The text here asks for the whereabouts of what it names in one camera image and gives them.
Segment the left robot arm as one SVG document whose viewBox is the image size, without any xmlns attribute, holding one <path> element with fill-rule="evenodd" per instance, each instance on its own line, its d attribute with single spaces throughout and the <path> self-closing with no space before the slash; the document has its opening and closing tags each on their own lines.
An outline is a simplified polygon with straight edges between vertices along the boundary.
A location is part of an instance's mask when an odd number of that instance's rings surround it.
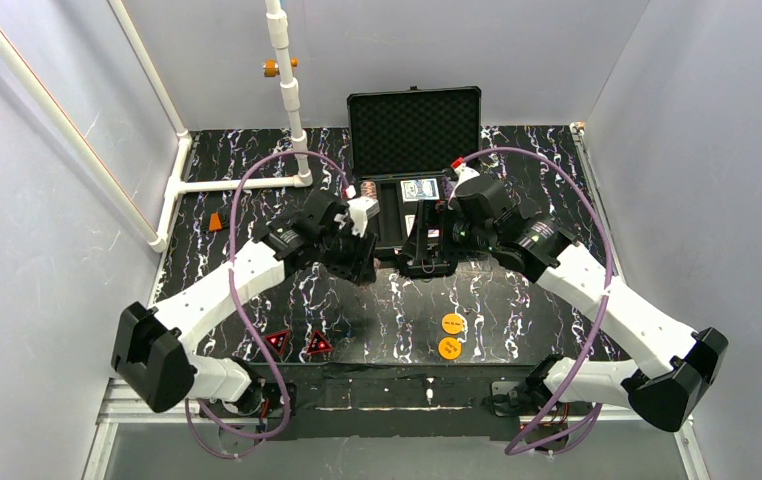
<svg viewBox="0 0 762 480">
<path fill-rule="evenodd" d="M 377 236 L 370 220 L 380 210 L 369 197 L 346 200 L 313 191 L 303 206 L 256 227 L 234 258 L 180 293 L 120 315 L 111 366 L 154 413 L 187 398 L 239 401 L 254 376 L 238 360 L 199 356 L 207 333 L 237 306 L 315 263 L 355 285 L 375 281 Z"/>
</svg>

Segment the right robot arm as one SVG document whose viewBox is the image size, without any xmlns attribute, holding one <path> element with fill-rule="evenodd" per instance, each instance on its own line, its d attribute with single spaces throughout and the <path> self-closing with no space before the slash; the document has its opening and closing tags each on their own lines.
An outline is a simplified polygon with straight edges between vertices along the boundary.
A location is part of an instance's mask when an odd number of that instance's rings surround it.
<svg viewBox="0 0 762 480">
<path fill-rule="evenodd" d="M 415 217 L 399 254 L 402 273 L 446 276 L 463 258 L 489 255 L 569 303 L 628 354 L 619 362 L 549 356 L 508 400 L 604 403 L 631 409 L 660 430 L 679 430 L 715 382 L 728 338 L 712 327 L 694 329 L 608 278 L 574 234 L 550 215 L 523 214 L 499 181 L 462 163 L 454 170 L 449 199 L 436 180 L 403 182 Z"/>
</svg>

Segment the orange poker chip stack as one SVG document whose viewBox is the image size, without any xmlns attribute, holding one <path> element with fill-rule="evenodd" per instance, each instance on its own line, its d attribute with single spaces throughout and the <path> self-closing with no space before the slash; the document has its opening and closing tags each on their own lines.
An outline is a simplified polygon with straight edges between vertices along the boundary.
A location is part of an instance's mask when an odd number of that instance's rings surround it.
<svg viewBox="0 0 762 480">
<path fill-rule="evenodd" d="M 360 184 L 360 194 L 362 197 L 366 197 L 372 200 L 378 199 L 377 184 L 370 180 L 362 181 Z"/>
</svg>

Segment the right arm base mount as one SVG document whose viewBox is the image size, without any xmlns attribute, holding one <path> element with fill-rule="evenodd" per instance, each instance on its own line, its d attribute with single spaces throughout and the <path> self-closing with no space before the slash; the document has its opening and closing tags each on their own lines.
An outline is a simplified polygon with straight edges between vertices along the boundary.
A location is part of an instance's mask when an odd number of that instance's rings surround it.
<svg viewBox="0 0 762 480">
<path fill-rule="evenodd" d="M 534 417 L 550 396 L 547 390 L 540 387 L 536 387 L 533 393 L 529 392 L 524 382 L 512 386 L 510 381 L 497 381 L 491 384 L 491 394 L 481 401 L 481 405 L 496 417 L 516 418 L 519 421 L 519 429 L 524 430 L 528 422 L 521 420 L 521 417 Z M 514 447 L 518 448 L 523 444 L 533 443 L 566 431 L 569 427 L 569 413 L 569 404 L 556 403 L 538 426 Z"/>
</svg>

